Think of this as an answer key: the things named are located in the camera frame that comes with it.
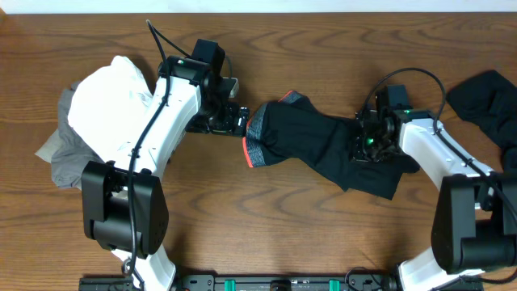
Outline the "black leggings with red waistband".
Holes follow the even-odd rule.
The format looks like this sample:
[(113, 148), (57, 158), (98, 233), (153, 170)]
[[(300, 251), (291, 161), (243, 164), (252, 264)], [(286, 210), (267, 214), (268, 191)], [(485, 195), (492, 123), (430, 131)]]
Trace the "black leggings with red waistband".
[(246, 126), (242, 145), (251, 168), (298, 158), (343, 191), (355, 189), (391, 200), (401, 177), (418, 172), (420, 166), (408, 156), (355, 161), (353, 142), (359, 135), (357, 121), (326, 116), (307, 96), (289, 91), (257, 110)]

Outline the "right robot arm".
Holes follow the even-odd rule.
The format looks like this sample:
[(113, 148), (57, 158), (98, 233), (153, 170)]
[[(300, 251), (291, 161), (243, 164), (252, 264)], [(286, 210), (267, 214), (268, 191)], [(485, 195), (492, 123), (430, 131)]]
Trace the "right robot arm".
[(354, 290), (481, 290), (515, 275), (486, 272), (516, 265), (516, 178), (494, 170), (463, 149), (429, 111), (367, 109), (356, 115), (362, 162), (411, 158), (439, 190), (431, 245), (392, 275), (352, 277)]

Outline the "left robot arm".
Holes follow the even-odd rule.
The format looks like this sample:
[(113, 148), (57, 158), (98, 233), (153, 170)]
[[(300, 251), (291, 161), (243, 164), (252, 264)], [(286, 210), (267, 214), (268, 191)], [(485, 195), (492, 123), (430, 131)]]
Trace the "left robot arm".
[(82, 172), (84, 231), (122, 263), (122, 276), (84, 278), (82, 290), (171, 290), (175, 265), (163, 240), (169, 212), (162, 190), (166, 164), (186, 133), (242, 137), (249, 111), (234, 102), (236, 78), (224, 56), (168, 57), (150, 90), (127, 58), (88, 76), (68, 121), (99, 156)]

